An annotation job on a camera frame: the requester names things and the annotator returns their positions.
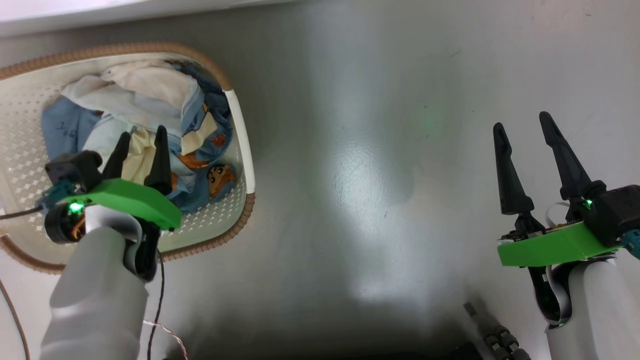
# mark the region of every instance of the clothes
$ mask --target clothes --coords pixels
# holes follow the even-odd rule
[[[183,120],[181,135],[200,127],[204,116],[200,107],[204,102],[204,94],[197,81],[162,60],[115,65],[105,70],[101,78],[113,81],[125,90],[163,100],[180,110],[180,118]]]
[[[195,170],[196,179],[193,191],[172,192],[167,197],[183,213],[192,213],[210,200],[222,200],[236,185],[236,169],[233,165],[214,164]]]
[[[182,137],[182,152],[186,155],[198,150],[208,137],[218,130],[218,124],[211,113],[206,113],[200,128],[186,133]]]
[[[188,107],[198,90],[198,83],[191,76],[176,71],[162,60],[145,60],[112,66],[101,78],[113,81],[120,87],[138,92],[153,99],[163,100],[176,109]]]
[[[216,132],[211,134],[201,148],[195,151],[197,160],[213,163],[227,150],[234,134],[227,97],[217,83],[202,75],[192,63],[174,65],[174,67],[198,81],[198,85],[205,94],[206,110],[218,123]]]
[[[42,111],[42,136],[49,159],[82,149],[101,114],[84,109],[64,96]]]
[[[92,114],[93,120],[86,122],[92,128],[86,141],[57,152],[96,151],[104,160],[102,171],[120,135],[129,132],[131,143],[122,178],[143,184],[155,156],[155,132],[163,125],[173,183],[168,198],[184,213],[196,211],[210,200],[221,200],[235,186],[235,169],[218,164],[233,137],[227,98],[220,86],[194,65],[172,66],[155,60],[119,64],[101,77],[81,78],[61,94],[64,106],[75,108],[83,117]],[[63,105],[59,106],[59,113],[56,108],[47,109],[55,115],[47,119],[67,116]],[[55,124],[47,119],[43,116],[43,131],[45,121]],[[49,140],[45,134],[47,149],[55,149],[61,136],[47,132],[55,134]]]
[[[173,141],[169,139],[169,143],[180,144],[180,110],[167,102],[125,90],[93,75],[87,75],[68,85],[60,94],[83,108],[103,111],[105,118],[113,117],[151,131],[164,125],[167,135],[174,138]]]
[[[122,163],[122,179],[144,184],[156,157],[156,136],[146,129],[135,129],[129,142],[129,154]]]

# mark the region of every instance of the laundry basket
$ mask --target laundry basket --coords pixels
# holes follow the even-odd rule
[[[163,233],[159,250],[165,261],[197,254],[231,240],[251,216],[255,175],[249,139],[234,89],[206,55],[179,44],[144,43],[94,47],[46,56],[0,69],[0,208],[7,213],[32,208],[51,186],[44,171],[49,161],[40,128],[42,110],[69,83],[108,67],[137,60],[194,63],[224,90],[234,136],[224,163],[236,168],[236,187],[221,201],[184,215],[180,229]],[[58,245],[46,235],[41,214],[0,222],[0,247],[19,263],[48,274],[60,274],[76,245]]]

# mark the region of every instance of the brown basket trim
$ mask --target brown basket trim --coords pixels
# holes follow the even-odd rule
[[[175,53],[188,56],[205,69],[207,69],[215,80],[220,84],[223,90],[233,90],[231,82],[222,69],[209,59],[205,54],[192,49],[188,46],[174,44],[171,42],[141,42],[136,44],[117,44],[91,47],[88,49],[80,49],[68,51],[66,53],[44,56],[29,61],[17,63],[15,65],[0,69],[0,80],[12,78],[27,72],[44,69],[56,65],[63,65],[81,60],[89,60],[94,58],[103,58],[106,56],[128,55],[140,53]]]
[[[43,272],[45,274],[60,275],[65,268],[64,264],[51,264],[38,260],[20,249],[8,235],[0,237],[0,249],[3,249],[9,256],[20,264],[33,270]]]

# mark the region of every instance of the basket rim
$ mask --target basket rim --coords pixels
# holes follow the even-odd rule
[[[36,58],[33,60],[23,61],[15,65],[0,69],[0,81],[13,78],[28,72],[36,70],[46,69],[48,67],[54,67],[58,65],[64,65],[68,63],[74,63],[83,60],[92,60],[97,58],[103,58],[107,56],[117,55],[130,55],[141,53],[174,53],[193,59],[199,63],[204,69],[209,71],[214,79],[220,84],[220,87],[225,92],[233,92],[233,86],[229,81],[227,75],[222,69],[209,59],[205,54],[182,44],[170,43],[170,42],[141,42],[132,44],[115,44],[115,45],[103,45],[97,47],[90,47],[86,49],[80,49],[75,51],[68,51],[65,53],[52,54]],[[215,236],[208,240],[200,241],[196,244],[180,247],[177,249],[167,250],[162,252],[163,261],[171,261],[175,259],[184,258],[190,255],[195,255],[200,252],[205,252],[213,248],[219,247],[224,243],[229,242],[232,238],[244,228],[247,221],[251,217],[253,212],[253,205],[255,204],[255,192],[247,193],[244,202],[243,211],[235,222],[235,224],[225,231],[224,233]],[[3,249],[9,256],[11,256],[18,263],[38,272],[45,274],[59,275],[65,268],[65,264],[48,263],[33,256],[18,247],[8,235],[0,237],[0,249]]]

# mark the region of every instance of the cartoon character print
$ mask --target cartoon character print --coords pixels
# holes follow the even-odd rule
[[[209,180],[209,198],[214,199],[225,184],[236,181],[236,175],[229,165],[213,165],[207,174]]]

